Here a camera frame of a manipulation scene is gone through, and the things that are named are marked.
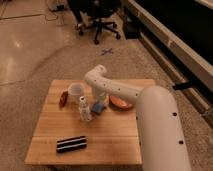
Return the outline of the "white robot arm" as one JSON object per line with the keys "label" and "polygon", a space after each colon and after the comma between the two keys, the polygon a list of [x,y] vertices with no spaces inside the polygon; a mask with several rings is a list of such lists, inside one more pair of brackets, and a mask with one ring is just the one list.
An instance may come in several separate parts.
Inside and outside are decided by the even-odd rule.
{"label": "white robot arm", "polygon": [[178,106],[172,93],[158,85],[133,86],[105,77],[97,65],[85,76],[93,89],[115,95],[136,107],[144,171],[192,171]]}

